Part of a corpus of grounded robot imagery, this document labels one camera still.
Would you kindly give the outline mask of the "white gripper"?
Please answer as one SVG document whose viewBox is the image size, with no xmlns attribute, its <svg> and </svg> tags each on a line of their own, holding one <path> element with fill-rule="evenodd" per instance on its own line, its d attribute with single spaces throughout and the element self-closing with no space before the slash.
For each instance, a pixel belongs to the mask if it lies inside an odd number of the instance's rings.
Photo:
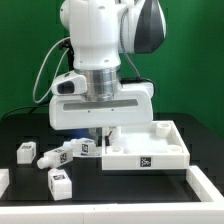
<svg viewBox="0 0 224 224">
<path fill-rule="evenodd" d="M 106 145 L 121 135 L 120 126 L 149 124 L 153 120 L 150 82 L 124 84 L 112 100 L 86 101 L 82 96 L 54 96 L 50 101 L 49 120 L 55 130 L 89 128 L 90 137 L 99 143 L 97 127 L 104 127 Z"/>
</svg>

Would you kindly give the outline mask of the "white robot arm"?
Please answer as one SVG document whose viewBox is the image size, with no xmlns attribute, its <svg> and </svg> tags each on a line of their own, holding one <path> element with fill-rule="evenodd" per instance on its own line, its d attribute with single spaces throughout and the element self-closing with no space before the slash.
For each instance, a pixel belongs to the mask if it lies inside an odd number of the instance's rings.
<svg viewBox="0 0 224 224">
<path fill-rule="evenodd" d="M 52 83 L 52 128 L 150 124 L 155 87 L 140 76 L 121 79 L 119 55 L 152 53 L 161 46 L 166 23 L 159 0 L 65 0 L 60 16 L 74 62 Z"/>
</svg>

